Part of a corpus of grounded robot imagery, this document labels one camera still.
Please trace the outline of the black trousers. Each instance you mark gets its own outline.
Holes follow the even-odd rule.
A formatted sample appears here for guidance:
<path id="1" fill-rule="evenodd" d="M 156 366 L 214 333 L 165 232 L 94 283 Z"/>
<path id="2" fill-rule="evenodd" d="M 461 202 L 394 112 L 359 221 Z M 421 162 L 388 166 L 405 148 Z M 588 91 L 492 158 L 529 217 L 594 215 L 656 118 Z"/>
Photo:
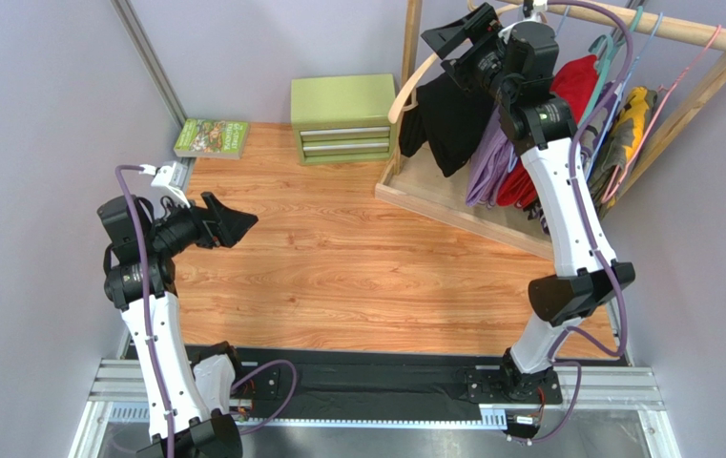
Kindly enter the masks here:
<path id="1" fill-rule="evenodd" d="M 481 90 L 463 91 L 447 74 L 420 86 L 416 95 L 416 107 L 403 115 L 401 155 L 412 157 L 426 144 L 443 176 L 451 177 L 475 153 L 494 99 Z"/>

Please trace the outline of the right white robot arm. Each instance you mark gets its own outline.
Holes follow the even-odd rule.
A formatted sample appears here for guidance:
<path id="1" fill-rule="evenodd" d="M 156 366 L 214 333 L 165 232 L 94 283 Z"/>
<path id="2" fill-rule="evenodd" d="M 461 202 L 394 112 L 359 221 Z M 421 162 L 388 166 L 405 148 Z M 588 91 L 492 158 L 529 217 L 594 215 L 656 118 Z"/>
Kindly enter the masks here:
<path id="1" fill-rule="evenodd" d="M 530 175 L 550 229 L 555 272 L 529 283 L 533 313 L 501 363 L 500 389 L 513 401 L 546 384 L 567 333 L 635 278 L 633 265 L 618 261 L 602 234 L 581 170 L 581 135 L 569 104 L 551 90 L 559 47 L 554 30 L 539 19 L 546 7 L 527 1 L 524 20 L 504 26 L 495 8 L 483 4 L 421 34 L 460 88 L 481 89 L 497 101 L 501 129 Z"/>

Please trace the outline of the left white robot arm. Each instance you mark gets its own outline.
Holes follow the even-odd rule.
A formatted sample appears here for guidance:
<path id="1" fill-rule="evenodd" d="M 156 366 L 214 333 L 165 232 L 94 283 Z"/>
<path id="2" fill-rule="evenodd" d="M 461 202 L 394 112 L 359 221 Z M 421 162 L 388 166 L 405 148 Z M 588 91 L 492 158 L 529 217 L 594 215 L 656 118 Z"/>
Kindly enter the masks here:
<path id="1" fill-rule="evenodd" d="M 234 247 L 255 215 L 223 205 L 173 202 L 161 219 L 133 195 L 113 198 L 97 214 L 111 243 L 104 252 L 104 292 L 130 332 L 149 404 L 148 446 L 137 457 L 240 457 L 229 412 L 238 358 L 228 343 L 190 357 L 179 324 L 174 257 L 191 245 Z"/>

